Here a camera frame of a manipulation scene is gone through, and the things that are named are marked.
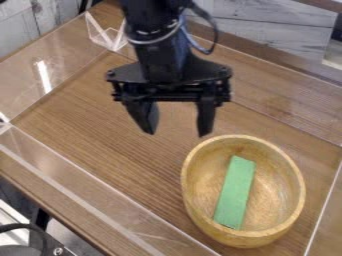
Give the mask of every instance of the green sponge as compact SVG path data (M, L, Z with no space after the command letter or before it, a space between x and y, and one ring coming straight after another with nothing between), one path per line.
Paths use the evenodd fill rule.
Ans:
M243 223L253 173L255 163L232 156L213 214L214 222L232 229Z

